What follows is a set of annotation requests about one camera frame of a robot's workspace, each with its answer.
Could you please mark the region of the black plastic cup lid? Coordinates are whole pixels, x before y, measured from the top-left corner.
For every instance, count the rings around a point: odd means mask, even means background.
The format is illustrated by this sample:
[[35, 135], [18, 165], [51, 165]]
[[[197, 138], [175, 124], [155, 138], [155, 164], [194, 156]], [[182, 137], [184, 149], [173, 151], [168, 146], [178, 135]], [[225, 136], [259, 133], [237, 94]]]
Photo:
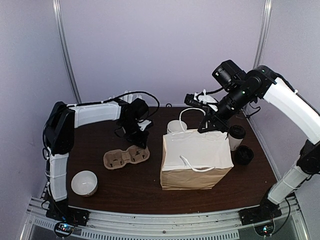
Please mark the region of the black plastic cup lid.
[[241, 125], [232, 125], [229, 130], [228, 134], [235, 138], [235, 139], [244, 139], [246, 136], [246, 130]]

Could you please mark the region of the white paper coffee cup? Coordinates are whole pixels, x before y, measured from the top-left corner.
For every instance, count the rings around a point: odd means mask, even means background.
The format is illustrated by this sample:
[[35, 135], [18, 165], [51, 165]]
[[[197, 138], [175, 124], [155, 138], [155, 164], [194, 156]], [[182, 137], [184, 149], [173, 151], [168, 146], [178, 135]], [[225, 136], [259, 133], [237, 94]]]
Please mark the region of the white paper coffee cup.
[[233, 151], [236, 151], [238, 147], [241, 145], [244, 139], [244, 136], [233, 136], [229, 134], [228, 139], [229, 139], [230, 150], [233, 152]]

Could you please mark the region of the brown paper takeout bag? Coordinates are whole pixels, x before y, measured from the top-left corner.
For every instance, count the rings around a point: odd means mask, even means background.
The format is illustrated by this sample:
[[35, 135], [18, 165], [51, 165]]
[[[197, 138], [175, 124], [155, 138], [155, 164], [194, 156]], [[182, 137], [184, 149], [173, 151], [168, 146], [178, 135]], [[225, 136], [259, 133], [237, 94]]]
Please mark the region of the brown paper takeout bag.
[[212, 189], [233, 166], [227, 133], [182, 127], [162, 137], [159, 178], [164, 191]]

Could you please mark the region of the cardboard cup carrier tray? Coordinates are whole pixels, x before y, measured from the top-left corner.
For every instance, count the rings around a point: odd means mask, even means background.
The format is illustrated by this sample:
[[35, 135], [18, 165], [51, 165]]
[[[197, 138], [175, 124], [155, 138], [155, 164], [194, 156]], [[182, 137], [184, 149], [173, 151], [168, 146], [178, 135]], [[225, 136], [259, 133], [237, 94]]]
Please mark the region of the cardboard cup carrier tray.
[[146, 148], [140, 148], [132, 145], [126, 150], [115, 149], [106, 152], [103, 156], [104, 167], [108, 170], [123, 168], [126, 164], [139, 164], [150, 157], [150, 151]]

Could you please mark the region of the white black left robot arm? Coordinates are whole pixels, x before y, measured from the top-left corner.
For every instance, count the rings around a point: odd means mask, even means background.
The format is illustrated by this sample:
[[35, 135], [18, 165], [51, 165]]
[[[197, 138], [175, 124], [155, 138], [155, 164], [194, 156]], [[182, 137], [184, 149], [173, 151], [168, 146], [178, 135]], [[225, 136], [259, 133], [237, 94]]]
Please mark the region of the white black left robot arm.
[[137, 98], [131, 103], [124, 100], [106, 100], [82, 104], [56, 102], [43, 127], [43, 156], [49, 194], [55, 202], [64, 201], [67, 193], [67, 163], [75, 144], [75, 130], [84, 125], [115, 121], [124, 132], [124, 138], [145, 149], [153, 126], [148, 117], [149, 106]]

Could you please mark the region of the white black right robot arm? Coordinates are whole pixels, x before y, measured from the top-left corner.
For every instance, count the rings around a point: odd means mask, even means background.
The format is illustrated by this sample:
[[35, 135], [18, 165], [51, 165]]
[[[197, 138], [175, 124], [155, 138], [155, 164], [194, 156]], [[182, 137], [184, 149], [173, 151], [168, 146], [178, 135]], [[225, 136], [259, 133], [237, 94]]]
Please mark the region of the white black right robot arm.
[[207, 111], [198, 132], [228, 132], [229, 119], [245, 105], [261, 99], [287, 117], [306, 137], [296, 162], [266, 192], [256, 210], [258, 219], [266, 221], [288, 195], [313, 175], [319, 174], [320, 114], [279, 73], [265, 65], [245, 72], [227, 60], [212, 72], [212, 76], [226, 95], [214, 103], [202, 101], [207, 104]]

